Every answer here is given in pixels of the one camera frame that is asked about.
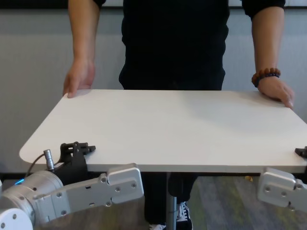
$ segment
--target white table top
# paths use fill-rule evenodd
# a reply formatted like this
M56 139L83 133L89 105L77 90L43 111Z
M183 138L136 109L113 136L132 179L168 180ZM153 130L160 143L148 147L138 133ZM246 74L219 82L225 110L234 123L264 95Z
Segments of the white table top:
M90 171L136 163L141 171L291 173L306 162L307 124L258 92L82 90L64 96L20 150L33 162L62 143L88 142Z

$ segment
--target right hand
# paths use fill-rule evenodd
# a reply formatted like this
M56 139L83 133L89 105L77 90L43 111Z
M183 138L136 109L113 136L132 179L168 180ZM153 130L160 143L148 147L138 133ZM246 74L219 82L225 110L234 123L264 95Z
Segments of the right hand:
M94 62L88 59L75 59L64 81L63 95L74 97L77 90L90 89L95 77Z

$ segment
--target shoe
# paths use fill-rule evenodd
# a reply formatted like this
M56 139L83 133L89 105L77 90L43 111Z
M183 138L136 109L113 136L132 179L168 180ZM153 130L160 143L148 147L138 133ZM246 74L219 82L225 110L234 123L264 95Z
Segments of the shoe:
M193 224L190 217L190 211L186 202L177 205L177 223L176 230L193 230Z
M161 224L150 224L149 230L166 230L166 225Z

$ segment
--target gray wall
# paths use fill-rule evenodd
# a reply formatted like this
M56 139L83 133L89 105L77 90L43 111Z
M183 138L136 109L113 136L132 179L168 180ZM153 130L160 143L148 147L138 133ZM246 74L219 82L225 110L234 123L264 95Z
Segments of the gray wall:
M97 37L93 88L120 89L124 62L121 10L105 10ZM296 92L295 111L307 121L306 10L287 10L279 67ZM251 22L242 10L229 19L224 68L225 90L254 90ZM66 11L0 11L0 172L24 172L19 149L61 98L72 62Z

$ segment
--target metal table post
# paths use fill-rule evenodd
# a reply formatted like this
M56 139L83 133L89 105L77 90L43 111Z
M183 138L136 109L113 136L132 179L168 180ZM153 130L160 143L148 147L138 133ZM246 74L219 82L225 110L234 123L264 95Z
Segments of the metal table post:
M166 230L176 230L177 219L177 197L171 196L168 192L168 179L171 173L167 173L166 180Z

